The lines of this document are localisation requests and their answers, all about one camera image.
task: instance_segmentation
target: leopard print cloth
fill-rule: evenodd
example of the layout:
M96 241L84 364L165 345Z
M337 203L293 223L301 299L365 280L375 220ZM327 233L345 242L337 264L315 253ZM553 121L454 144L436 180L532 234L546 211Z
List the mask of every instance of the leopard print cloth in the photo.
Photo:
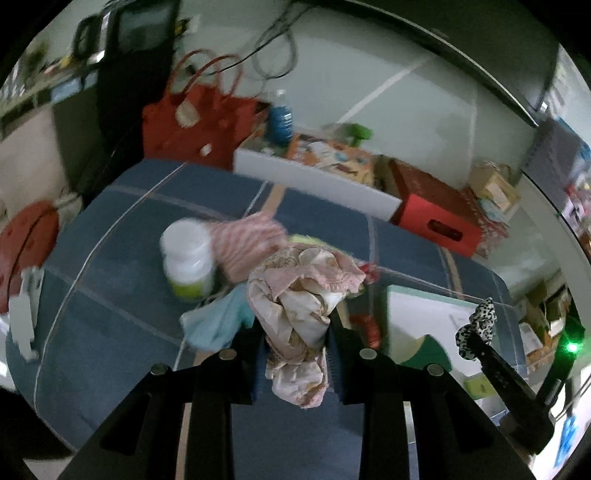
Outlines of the leopard print cloth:
M490 345L495 323L495 304L489 297L478 305L476 311L470 315L470 323L464 325L456 333L456 345L460 349L460 356L466 360L476 360L476 355L467 347L468 337L472 332L476 332L487 345Z

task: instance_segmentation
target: white bottle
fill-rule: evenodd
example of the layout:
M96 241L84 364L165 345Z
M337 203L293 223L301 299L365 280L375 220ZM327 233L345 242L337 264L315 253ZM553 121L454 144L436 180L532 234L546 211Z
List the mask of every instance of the white bottle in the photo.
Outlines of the white bottle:
M213 290L215 265L205 224L194 218L172 223L160 237L164 273L177 297L198 302Z

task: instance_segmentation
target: crumpled cloth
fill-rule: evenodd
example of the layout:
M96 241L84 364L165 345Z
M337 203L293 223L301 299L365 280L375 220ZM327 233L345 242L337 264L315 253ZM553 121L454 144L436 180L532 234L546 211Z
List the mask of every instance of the crumpled cloth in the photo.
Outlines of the crumpled cloth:
M263 212L234 222L209 224L213 257L232 283L246 281L252 270L287 245L282 224Z
M198 350L217 352L228 348L238 330L250 328L255 314L248 306L246 284L225 297L181 315L186 342Z
M476 332L480 338L490 345L495 335L494 326L496 323L495 304L491 297L483 301L476 311L470 315L470 323L464 325L456 333L456 345L459 348L460 356L465 360L476 360L476 355L468 348L467 340L472 332Z
M267 334L265 376L279 398L302 408L322 403L328 315L364 279L351 257L308 244L289 245L251 273L248 301Z

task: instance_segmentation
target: blue bottle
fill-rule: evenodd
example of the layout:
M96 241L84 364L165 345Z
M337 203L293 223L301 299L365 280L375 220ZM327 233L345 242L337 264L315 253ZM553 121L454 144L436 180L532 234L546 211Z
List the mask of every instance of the blue bottle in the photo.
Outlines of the blue bottle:
M287 147L293 136L293 118L285 90L277 90L267 119L267 140L278 147Z

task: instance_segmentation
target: plastic bottle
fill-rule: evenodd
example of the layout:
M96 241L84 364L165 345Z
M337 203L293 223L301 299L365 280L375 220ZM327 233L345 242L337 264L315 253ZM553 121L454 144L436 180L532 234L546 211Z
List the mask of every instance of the plastic bottle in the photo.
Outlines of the plastic bottle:
M287 147L294 136L291 108L285 90L277 90L267 120L267 140L278 147Z
M209 230L197 219L172 223L160 237L164 274L182 301L197 302L213 290L215 265Z

